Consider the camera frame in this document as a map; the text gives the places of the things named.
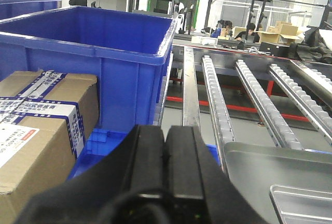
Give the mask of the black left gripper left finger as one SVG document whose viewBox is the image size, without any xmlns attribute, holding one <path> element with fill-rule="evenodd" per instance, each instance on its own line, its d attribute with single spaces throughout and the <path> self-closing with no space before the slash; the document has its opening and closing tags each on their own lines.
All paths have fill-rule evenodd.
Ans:
<svg viewBox="0 0 332 224">
<path fill-rule="evenodd" d="M 122 192 L 149 194 L 163 186 L 164 136 L 160 127 L 138 125 L 126 169 Z"/>
</svg>

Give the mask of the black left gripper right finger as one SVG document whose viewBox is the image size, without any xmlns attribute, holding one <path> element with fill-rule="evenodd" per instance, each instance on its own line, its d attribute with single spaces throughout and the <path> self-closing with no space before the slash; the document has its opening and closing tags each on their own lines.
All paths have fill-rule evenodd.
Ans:
<svg viewBox="0 0 332 224">
<path fill-rule="evenodd" d="M 203 144 L 197 127 L 172 126 L 166 141 L 169 155 L 169 188 L 177 199 L 204 200 L 198 145 Z"/>
</svg>

